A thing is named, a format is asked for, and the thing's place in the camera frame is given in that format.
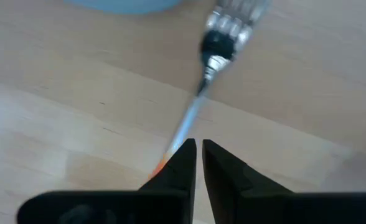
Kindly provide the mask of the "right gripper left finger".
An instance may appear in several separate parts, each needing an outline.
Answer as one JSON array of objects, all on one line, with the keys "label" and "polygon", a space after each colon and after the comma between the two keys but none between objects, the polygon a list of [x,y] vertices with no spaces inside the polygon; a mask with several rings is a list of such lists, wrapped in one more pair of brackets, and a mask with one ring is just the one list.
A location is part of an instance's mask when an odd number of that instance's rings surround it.
[{"label": "right gripper left finger", "polygon": [[59,223],[192,223],[197,147],[187,139],[167,164],[138,190],[46,192],[25,201],[16,221]]}]

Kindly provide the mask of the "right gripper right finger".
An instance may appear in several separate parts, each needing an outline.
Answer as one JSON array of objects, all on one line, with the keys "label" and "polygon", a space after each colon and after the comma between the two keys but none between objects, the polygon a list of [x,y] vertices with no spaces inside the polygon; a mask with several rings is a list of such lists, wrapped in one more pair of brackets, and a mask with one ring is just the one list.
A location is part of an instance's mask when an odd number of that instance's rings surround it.
[{"label": "right gripper right finger", "polygon": [[202,160],[216,223],[366,223],[366,192],[293,192],[209,139]]}]

